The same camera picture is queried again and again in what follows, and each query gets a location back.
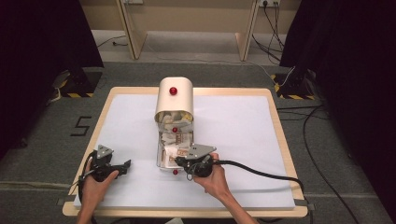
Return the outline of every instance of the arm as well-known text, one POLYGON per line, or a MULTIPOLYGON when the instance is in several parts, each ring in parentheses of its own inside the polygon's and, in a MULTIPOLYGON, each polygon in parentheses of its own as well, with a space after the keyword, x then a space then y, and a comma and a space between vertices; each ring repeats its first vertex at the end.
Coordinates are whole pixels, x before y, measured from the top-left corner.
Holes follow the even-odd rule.
MULTIPOLYGON (((219 159, 217 153, 212 153, 214 160, 219 159)), ((208 177, 194 177, 194 181, 204 187, 205 192, 217 198, 231 213, 237 223, 250 224, 259 223, 244 208, 238 203, 235 197, 231 194, 227 180, 225 178, 225 171, 221 165, 213 165, 212 174, 208 177)))
MULTIPOLYGON (((87 170, 85 172, 89 172, 90 167, 91 161, 88 162, 87 170)), ((119 171, 112 172, 103 182, 97 182, 90 175, 85 177, 84 189, 82 190, 81 209, 78 212, 77 224, 91 223, 93 211, 99 202, 104 199, 108 186, 110 186, 111 182, 118 174, 119 171)))

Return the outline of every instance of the metal bracket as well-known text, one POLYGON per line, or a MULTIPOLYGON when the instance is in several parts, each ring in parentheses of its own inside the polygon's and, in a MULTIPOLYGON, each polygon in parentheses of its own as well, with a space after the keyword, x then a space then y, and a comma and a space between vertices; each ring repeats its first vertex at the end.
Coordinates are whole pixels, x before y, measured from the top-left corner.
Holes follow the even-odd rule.
POLYGON ((99 145, 98 153, 96 154, 96 158, 100 159, 100 158, 106 157, 106 156, 110 155, 113 152, 114 152, 113 149, 111 149, 109 147, 104 147, 102 145, 99 145))
POLYGON ((196 160, 199 159, 213 151, 216 151, 215 147, 198 145, 192 143, 192 146, 189 150, 189 154, 186 156, 186 160, 196 160))

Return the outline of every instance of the power outlet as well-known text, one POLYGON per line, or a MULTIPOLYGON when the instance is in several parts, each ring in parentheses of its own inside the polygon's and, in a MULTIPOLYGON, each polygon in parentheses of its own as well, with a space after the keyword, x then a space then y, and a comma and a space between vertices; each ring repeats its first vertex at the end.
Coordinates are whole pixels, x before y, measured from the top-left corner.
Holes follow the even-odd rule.
POLYGON ((276 4, 279 7, 280 5, 280 0, 260 0, 259 1, 260 7, 264 7, 264 1, 267 2, 267 7, 276 7, 276 4))

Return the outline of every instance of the red knob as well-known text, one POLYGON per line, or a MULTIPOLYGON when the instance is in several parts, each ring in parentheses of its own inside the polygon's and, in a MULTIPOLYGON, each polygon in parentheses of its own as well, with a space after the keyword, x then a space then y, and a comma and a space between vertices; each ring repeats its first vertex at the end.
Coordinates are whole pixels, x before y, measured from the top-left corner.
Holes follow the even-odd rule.
POLYGON ((171 89, 169 89, 169 93, 171 93, 171 95, 176 95, 177 94, 176 87, 171 87, 171 89))

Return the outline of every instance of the yellow black tape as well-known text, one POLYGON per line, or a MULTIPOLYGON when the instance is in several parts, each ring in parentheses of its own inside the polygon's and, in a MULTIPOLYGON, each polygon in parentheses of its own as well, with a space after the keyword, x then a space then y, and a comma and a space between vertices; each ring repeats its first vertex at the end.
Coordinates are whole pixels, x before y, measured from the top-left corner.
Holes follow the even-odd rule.
POLYGON ((62 97, 70 97, 70 98, 93 97, 93 93, 63 92, 62 97))
POLYGON ((282 93, 282 87, 279 86, 275 82, 276 75, 271 75, 271 79, 275 83, 275 92, 277 97, 282 98, 282 99, 292 99, 292 100, 315 100, 313 94, 284 94, 282 93))

